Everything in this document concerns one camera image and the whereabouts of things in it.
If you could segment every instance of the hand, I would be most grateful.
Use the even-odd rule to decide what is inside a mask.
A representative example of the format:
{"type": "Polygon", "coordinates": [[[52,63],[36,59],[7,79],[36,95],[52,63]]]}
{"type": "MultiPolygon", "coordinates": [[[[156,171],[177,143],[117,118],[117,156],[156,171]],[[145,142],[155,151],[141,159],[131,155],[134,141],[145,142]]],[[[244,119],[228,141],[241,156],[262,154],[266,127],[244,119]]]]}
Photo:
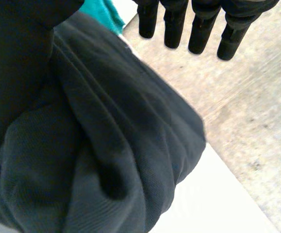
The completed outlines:
{"type": "MultiPolygon", "coordinates": [[[[152,38],[155,31],[159,0],[134,0],[138,4],[139,34],[152,38]]],[[[195,18],[189,50],[201,54],[207,44],[220,9],[226,11],[227,25],[217,51],[221,60],[228,61],[236,53],[249,26],[261,13],[273,8],[279,0],[192,0],[195,18]]],[[[165,7],[165,38],[167,47],[179,46],[188,0],[161,0],[165,7]]]]}

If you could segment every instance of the folded cloth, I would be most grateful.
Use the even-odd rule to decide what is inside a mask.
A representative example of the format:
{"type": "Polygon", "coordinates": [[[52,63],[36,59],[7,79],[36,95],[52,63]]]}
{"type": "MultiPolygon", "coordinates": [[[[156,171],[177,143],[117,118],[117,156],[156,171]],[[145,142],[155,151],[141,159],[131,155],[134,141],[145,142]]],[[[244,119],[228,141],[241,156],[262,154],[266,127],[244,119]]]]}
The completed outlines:
{"type": "Polygon", "coordinates": [[[79,1],[55,2],[0,0],[0,223],[148,232],[200,159],[202,121],[114,33],[73,14],[79,1]]]}
{"type": "Polygon", "coordinates": [[[111,0],[86,0],[80,11],[89,14],[116,34],[122,34],[125,23],[111,0]]]}

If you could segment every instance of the black fabric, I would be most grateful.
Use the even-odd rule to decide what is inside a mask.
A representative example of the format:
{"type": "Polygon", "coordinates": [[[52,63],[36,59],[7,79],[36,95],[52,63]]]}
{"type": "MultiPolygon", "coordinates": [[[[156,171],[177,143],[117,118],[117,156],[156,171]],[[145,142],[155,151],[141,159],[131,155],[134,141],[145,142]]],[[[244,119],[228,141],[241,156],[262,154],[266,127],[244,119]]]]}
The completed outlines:
{"type": "Polygon", "coordinates": [[[79,1],[55,20],[33,2],[0,0],[0,223],[148,232],[200,159],[202,121],[116,35],[68,18],[79,1]]]}

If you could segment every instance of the teal fabric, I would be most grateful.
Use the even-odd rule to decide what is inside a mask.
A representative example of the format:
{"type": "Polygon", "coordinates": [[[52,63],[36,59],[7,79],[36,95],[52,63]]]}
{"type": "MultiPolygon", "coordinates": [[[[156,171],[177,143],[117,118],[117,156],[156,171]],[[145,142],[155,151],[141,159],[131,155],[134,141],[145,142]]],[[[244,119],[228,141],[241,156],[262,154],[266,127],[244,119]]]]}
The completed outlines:
{"type": "Polygon", "coordinates": [[[80,11],[89,14],[114,33],[122,34],[124,22],[111,0],[86,0],[80,11]]]}

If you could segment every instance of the white surface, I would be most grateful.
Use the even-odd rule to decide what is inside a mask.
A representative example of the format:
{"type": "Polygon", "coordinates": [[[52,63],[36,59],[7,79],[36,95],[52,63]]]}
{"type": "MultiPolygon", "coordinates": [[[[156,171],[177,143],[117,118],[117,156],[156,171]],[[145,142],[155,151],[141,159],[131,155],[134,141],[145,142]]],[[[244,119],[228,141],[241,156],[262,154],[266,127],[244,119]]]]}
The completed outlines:
{"type": "Polygon", "coordinates": [[[112,0],[112,2],[125,25],[137,14],[137,4],[132,0],[112,0]]]}
{"type": "Polygon", "coordinates": [[[278,233],[207,144],[199,164],[177,185],[169,210],[150,233],[278,233]]]}

